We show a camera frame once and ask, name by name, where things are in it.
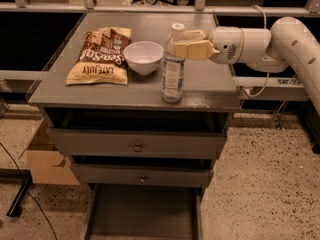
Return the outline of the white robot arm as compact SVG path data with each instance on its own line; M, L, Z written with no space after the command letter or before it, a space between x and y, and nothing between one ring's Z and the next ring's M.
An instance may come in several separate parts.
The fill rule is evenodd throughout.
M320 113L320 44L298 19L280 18L269 29L218 26L206 32L174 24L172 30L168 52L176 57L244 63L266 73L292 68Z

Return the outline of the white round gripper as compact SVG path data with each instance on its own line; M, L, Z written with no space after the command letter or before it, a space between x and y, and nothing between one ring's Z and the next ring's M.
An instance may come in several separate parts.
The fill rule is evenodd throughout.
M204 61L211 59L218 64L259 64L271 41L268 29L219 26L206 34L203 30L186 31L184 40L176 42L176 57Z

